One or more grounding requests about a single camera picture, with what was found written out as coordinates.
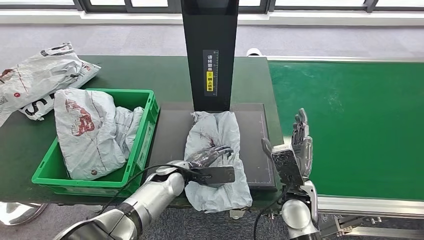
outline gray floor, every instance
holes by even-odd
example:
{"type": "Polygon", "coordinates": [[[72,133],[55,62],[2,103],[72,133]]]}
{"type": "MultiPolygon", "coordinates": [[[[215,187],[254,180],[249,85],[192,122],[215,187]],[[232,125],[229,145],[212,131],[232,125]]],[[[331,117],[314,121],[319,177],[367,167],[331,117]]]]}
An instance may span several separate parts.
{"type": "MultiPolygon", "coordinates": [[[[186,55],[181,25],[0,25],[0,33],[0,69],[66,41],[73,43],[79,55],[186,55]]],[[[244,56],[249,48],[274,56],[424,58],[424,28],[240,26],[236,56],[244,56]]],[[[51,204],[28,224],[0,225],[0,240],[52,239],[65,227],[93,215],[81,206],[51,204]]],[[[246,213],[242,219],[232,220],[228,212],[204,214],[192,209],[167,209],[143,238],[253,239],[255,216],[256,212],[246,213]]],[[[382,225],[424,229],[422,220],[390,219],[382,225]]],[[[286,239],[281,218],[262,217],[258,239],[286,239]]]]}

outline window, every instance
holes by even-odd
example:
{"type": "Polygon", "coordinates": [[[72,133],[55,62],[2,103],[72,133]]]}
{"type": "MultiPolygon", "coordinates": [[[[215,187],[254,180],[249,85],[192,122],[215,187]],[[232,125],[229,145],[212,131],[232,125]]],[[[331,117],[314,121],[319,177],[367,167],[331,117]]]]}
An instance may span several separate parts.
{"type": "Polygon", "coordinates": [[[276,10],[364,10],[364,0],[276,0],[276,10]]]}

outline black metal stand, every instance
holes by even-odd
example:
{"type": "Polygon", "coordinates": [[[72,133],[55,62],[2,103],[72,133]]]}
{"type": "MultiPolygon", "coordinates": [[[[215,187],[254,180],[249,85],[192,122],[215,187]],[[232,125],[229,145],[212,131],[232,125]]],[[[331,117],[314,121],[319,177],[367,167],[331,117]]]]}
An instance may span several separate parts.
{"type": "Polygon", "coordinates": [[[230,110],[239,0],[181,0],[195,111],[230,110]]]}

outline crumpled plastic bag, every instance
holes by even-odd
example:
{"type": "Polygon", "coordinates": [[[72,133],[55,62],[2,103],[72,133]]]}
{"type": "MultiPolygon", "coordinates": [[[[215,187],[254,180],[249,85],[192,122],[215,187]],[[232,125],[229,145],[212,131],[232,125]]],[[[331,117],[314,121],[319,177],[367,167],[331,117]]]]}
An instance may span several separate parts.
{"type": "Polygon", "coordinates": [[[240,131],[233,112],[194,112],[194,126],[188,133],[184,160],[191,154],[206,148],[228,145],[234,153],[223,155],[210,167],[233,166],[235,182],[225,183],[216,188],[190,181],[185,187],[188,201],[197,211],[215,213],[231,209],[250,207],[252,197],[246,180],[243,162],[240,159],[240,131]]]}
{"type": "MultiPolygon", "coordinates": [[[[101,67],[86,61],[82,62],[81,71],[78,73],[78,78],[75,82],[71,83],[68,88],[79,89],[92,78],[94,78],[101,67]]],[[[25,114],[31,120],[43,121],[43,116],[49,113],[55,104],[55,94],[51,93],[43,98],[40,98],[24,107],[19,109],[19,112],[25,114]]]]}
{"type": "Polygon", "coordinates": [[[122,150],[125,159],[130,157],[143,113],[144,109],[141,106],[136,107],[134,111],[121,106],[116,107],[116,142],[122,150]]]}
{"type": "Polygon", "coordinates": [[[0,80],[0,115],[7,115],[75,82],[82,62],[71,43],[48,48],[11,68],[0,80]]]}
{"type": "Polygon", "coordinates": [[[102,91],[75,88],[55,94],[57,137],[73,180],[94,180],[124,166],[115,135],[114,99],[102,91]]]}

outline silver robotic arm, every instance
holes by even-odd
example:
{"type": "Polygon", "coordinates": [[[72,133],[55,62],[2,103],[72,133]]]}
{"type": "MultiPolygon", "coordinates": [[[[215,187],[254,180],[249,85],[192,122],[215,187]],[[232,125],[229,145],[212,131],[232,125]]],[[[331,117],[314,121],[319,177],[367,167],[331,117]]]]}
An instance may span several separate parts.
{"type": "Polygon", "coordinates": [[[148,226],[183,192],[189,181],[205,185],[234,182],[234,168],[208,167],[222,155],[232,152],[228,146],[218,146],[195,153],[191,157],[191,162],[171,161],[167,165],[175,167],[159,167],[133,195],[115,209],[78,222],[59,233],[54,239],[139,239],[148,226]]]}
{"type": "Polygon", "coordinates": [[[294,116],[291,142],[272,147],[267,139],[262,148],[274,162],[281,182],[289,188],[281,208],[291,240],[320,240],[317,190],[309,179],[312,170],[313,145],[309,135],[308,116],[303,108],[294,116]]]}

